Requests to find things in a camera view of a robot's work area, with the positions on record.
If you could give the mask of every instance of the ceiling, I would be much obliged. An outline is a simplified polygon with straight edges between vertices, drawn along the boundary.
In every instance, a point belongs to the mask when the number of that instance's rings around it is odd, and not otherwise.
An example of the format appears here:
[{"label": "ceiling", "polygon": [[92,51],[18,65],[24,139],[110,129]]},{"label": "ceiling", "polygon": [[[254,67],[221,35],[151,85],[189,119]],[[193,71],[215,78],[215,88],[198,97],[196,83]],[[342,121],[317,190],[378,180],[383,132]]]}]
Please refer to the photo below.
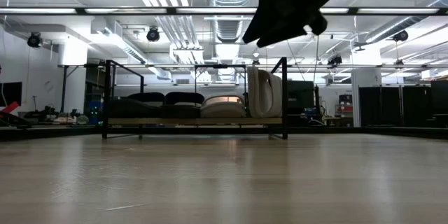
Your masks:
[{"label": "ceiling", "polygon": [[[426,0],[329,0],[326,6],[422,6]],[[188,0],[191,6],[209,6],[209,0]],[[1,6],[6,6],[7,0],[0,0]],[[257,6],[258,0],[251,0],[250,6]],[[144,6],[142,0],[9,0],[9,6],[91,6],[91,7],[112,7],[112,6]],[[204,49],[204,59],[211,59],[215,56],[216,38],[213,33],[212,21],[204,20],[203,16],[194,16],[193,23],[199,44]],[[276,44],[274,47],[258,49],[255,43],[240,45],[238,58],[240,61],[249,63],[253,60],[254,53],[259,53],[263,62],[274,64],[280,57],[288,57],[290,62],[297,60],[303,64],[315,63],[316,56],[325,63],[325,59],[332,55],[334,46],[344,39],[358,40],[357,34],[362,36],[368,34],[381,26],[396,19],[396,17],[384,16],[346,16],[346,17],[326,17],[328,19],[327,31],[319,37],[308,35],[294,38]],[[61,24],[85,36],[95,43],[95,38],[90,34],[90,23],[92,17],[8,17],[11,22],[17,21],[20,25],[25,24]],[[168,56],[170,42],[161,31],[161,39],[156,43],[149,43],[146,39],[146,32],[150,26],[158,25],[154,17],[145,16],[108,16],[109,23],[119,22],[123,27],[123,36],[137,47],[141,52],[146,53],[152,62],[159,64],[170,64],[172,60]],[[244,21],[243,30],[249,25],[249,20]],[[407,29],[409,39],[398,47],[398,56],[410,55],[424,51],[425,49],[445,42],[448,29],[440,29],[431,33],[448,21],[443,17],[430,17],[424,21]],[[348,46],[337,48],[342,54],[344,63],[349,63],[352,49]],[[397,57],[396,44],[391,41],[378,43],[381,48],[381,60],[383,62],[394,62]],[[448,54],[448,48],[441,48],[437,52],[416,57],[409,61],[410,64],[420,64],[432,59],[444,58]],[[119,62],[127,62],[127,55],[116,45],[96,44],[89,51],[92,58],[112,58]]]}]

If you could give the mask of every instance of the black cushion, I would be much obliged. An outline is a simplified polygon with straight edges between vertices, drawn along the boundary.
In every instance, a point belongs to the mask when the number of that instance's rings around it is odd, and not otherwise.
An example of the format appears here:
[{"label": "black cushion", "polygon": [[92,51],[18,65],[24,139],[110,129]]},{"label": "black cushion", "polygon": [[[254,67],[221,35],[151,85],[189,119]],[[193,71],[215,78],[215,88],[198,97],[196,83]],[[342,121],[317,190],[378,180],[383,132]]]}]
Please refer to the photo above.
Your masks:
[{"label": "black cushion", "polygon": [[110,101],[107,106],[110,118],[159,118],[160,108],[134,99]]},{"label": "black cushion", "polygon": [[165,97],[166,105],[175,105],[178,102],[202,104],[202,102],[204,102],[204,96],[202,96],[202,94],[191,92],[170,92]]},{"label": "black cushion", "polygon": [[160,107],[162,118],[200,118],[201,109],[191,105],[164,105]]},{"label": "black cushion", "polygon": [[127,97],[140,102],[162,102],[165,103],[165,96],[159,92],[136,93]]}]

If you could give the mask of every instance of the wooden floor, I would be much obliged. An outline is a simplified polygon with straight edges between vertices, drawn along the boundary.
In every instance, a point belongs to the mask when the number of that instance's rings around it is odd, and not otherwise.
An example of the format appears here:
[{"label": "wooden floor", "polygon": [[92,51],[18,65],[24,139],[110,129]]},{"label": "wooden floor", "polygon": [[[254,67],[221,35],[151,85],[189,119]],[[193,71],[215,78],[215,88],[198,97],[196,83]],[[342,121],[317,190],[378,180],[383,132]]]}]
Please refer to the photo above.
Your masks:
[{"label": "wooden floor", "polygon": [[0,143],[0,223],[448,223],[448,142],[361,134]]}]

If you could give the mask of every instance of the white pillar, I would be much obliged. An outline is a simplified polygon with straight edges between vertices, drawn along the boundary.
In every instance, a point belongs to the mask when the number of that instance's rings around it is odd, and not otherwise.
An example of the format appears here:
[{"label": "white pillar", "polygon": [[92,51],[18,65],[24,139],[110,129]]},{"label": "white pillar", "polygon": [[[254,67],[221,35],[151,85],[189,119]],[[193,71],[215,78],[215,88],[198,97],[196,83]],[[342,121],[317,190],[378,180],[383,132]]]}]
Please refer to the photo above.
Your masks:
[{"label": "white pillar", "polygon": [[[364,51],[360,51],[352,54],[352,64],[371,64],[380,65],[381,55],[379,47],[374,45],[368,45]],[[353,125],[354,127],[361,127],[361,110],[359,99],[359,88],[364,87],[378,87],[382,84],[381,69],[372,68],[360,68],[351,70],[351,88],[353,90]]]},{"label": "white pillar", "polygon": [[[59,64],[80,65],[87,63],[88,48],[84,42],[77,38],[70,38],[65,44],[59,45]],[[67,70],[67,75],[74,68]],[[64,112],[71,112],[72,109],[84,112],[85,97],[85,68],[79,67],[66,79]],[[59,81],[58,89],[62,90],[63,71]],[[58,99],[57,108],[61,107],[62,98]]]}]

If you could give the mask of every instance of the red object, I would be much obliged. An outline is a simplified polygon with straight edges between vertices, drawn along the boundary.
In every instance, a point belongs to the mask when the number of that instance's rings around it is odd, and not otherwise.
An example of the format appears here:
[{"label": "red object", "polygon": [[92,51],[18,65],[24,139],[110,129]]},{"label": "red object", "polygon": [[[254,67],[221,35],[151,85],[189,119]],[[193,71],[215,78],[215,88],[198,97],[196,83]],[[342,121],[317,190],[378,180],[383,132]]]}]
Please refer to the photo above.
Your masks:
[{"label": "red object", "polygon": [[19,107],[19,104],[16,101],[14,101],[12,104],[9,104],[6,108],[2,109],[1,112],[11,113],[18,107]]}]

